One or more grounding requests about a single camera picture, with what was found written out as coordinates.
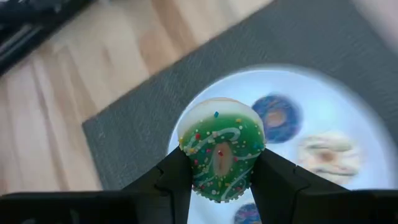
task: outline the green icing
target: green icing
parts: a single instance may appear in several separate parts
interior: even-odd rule
[[[214,138],[213,131],[224,133]],[[218,176],[213,160],[220,159],[215,147],[223,142],[231,149],[232,165],[226,175]],[[211,116],[194,124],[180,140],[181,149],[191,160],[193,189],[216,202],[236,199],[250,186],[252,167],[264,150],[264,144],[260,126],[241,114]]]

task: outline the white donut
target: white donut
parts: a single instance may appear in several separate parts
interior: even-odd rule
[[[298,165],[336,184],[346,184],[361,168],[361,151],[340,133],[316,134],[298,147]]]

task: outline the donut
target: donut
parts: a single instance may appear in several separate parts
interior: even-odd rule
[[[265,148],[263,130],[258,114],[236,100],[213,98],[192,108],[177,132],[191,161],[193,190],[218,203],[242,195]]]
[[[298,147],[298,164],[326,180],[347,184],[361,168],[361,151],[346,136],[329,132],[309,136]]]
[[[292,139],[301,127],[298,106],[287,97],[271,94],[258,99],[252,106],[263,124],[268,143],[283,143]]]
[[[255,203],[245,204],[236,211],[234,224],[261,224],[261,218]]]

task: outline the green frosted donut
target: green frosted donut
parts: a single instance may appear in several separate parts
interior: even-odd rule
[[[257,113],[232,99],[213,98],[190,110],[178,137],[192,163],[193,190],[216,202],[242,195],[264,150],[263,130]]]

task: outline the wooden floor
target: wooden floor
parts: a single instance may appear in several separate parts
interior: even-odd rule
[[[81,123],[270,1],[94,3],[0,79],[0,194],[100,189]],[[356,2],[398,46],[398,4]]]

